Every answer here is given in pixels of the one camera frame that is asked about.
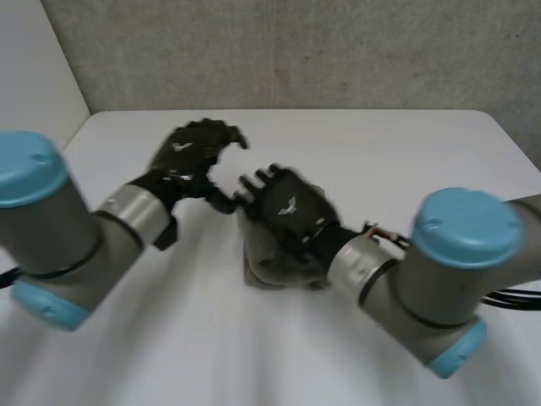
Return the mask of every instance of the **robotic arm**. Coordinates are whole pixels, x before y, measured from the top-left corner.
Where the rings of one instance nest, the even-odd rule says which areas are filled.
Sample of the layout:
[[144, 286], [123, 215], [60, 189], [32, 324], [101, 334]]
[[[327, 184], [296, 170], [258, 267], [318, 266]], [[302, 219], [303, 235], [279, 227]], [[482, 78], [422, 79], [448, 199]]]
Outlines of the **robotic arm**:
[[235, 205], [208, 178], [237, 127], [205, 119], [175, 129], [144, 175], [89, 213], [54, 146], [36, 133], [0, 134], [0, 244], [19, 263], [12, 296], [31, 314], [77, 329], [143, 251], [178, 238], [176, 203]]
[[[245, 191], [236, 193], [236, 202], [272, 236], [274, 248], [255, 255], [258, 236], [247, 235], [253, 278], [281, 287], [328, 279], [441, 378], [485, 340], [487, 327], [475, 315], [484, 296], [541, 278], [541, 196], [502, 202], [468, 189], [437, 191], [421, 205], [410, 243], [370, 226], [361, 233], [343, 227], [325, 197], [291, 169], [273, 165], [256, 176], [264, 187], [241, 177]], [[403, 261], [378, 245], [378, 234], [406, 249]], [[296, 275], [284, 277], [272, 267], [268, 256], [276, 247], [298, 263], [289, 268]], [[320, 267], [307, 271], [311, 261]], [[526, 302], [521, 310], [539, 310]]]

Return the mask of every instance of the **textured wall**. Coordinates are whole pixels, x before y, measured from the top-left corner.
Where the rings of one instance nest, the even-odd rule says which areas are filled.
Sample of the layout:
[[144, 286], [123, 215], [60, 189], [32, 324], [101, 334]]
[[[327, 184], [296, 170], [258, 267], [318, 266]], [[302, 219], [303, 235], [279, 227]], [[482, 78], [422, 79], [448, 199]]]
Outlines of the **textured wall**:
[[92, 112], [472, 108], [541, 167], [539, 0], [43, 0]]

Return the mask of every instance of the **logo on hand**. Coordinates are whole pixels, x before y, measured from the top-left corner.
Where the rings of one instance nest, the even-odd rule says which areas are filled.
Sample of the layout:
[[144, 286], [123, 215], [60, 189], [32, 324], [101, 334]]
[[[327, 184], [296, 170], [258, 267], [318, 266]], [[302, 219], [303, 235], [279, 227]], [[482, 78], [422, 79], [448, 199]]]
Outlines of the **logo on hand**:
[[177, 142], [174, 142], [172, 144], [172, 148], [173, 150], [175, 150], [175, 152], [180, 152], [186, 148], [188, 148], [189, 146], [192, 146], [194, 143], [193, 142], [187, 142], [186, 144], [178, 144]]
[[289, 207], [287, 209], [281, 209], [279, 212], [278, 212], [278, 216], [284, 216], [286, 214], [293, 214], [295, 211], [297, 211], [297, 199], [295, 198], [295, 196], [293, 196], [290, 200], [289, 200]]

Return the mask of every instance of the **blue joint cover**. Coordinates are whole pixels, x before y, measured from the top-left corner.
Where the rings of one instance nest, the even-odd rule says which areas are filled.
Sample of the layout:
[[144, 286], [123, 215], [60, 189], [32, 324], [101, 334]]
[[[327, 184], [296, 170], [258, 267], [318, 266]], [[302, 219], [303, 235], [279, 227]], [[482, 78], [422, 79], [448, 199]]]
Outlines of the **blue joint cover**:
[[0, 131], [0, 209], [43, 200], [67, 179], [62, 157], [44, 135]]
[[498, 266], [521, 247], [523, 225], [513, 208], [488, 193], [463, 188], [429, 195], [413, 242], [430, 259], [465, 270]]
[[23, 280], [14, 283], [11, 296], [33, 316], [69, 332], [77, 330], [90, 316], [87, 309]]
[[487, 339], [487, 325], [479, 319], [462, 337], [426, 366], [442, 379], [453, 375]]

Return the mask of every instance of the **white table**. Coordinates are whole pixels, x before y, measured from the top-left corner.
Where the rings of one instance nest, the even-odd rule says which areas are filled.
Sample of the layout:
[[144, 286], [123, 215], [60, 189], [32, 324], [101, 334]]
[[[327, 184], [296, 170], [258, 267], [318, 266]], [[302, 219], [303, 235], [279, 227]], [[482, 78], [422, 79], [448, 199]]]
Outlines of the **white table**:
[[[212, 174], [227, 192], [242, 173], [292, 165], [351, 227], [369, 219], [407, 233], [419, 201], [449, 186], [504, 199], [541, 192], [541, 173], [481, 112], [102, 112], [66, 150], [92, 208], [140, 174], [173, 127], [204, 117], [240, 126], [251, 142], [230, 147]], [[440, 381], [331, 291], [244, 286], [236, 217], [194, 200], [176, 214], [180, 243], [149, 249], [75, 333], [42, 326], [0, 294], [2, 405], [541, 402], [540, 314], [483, 307], [488, 344]]]

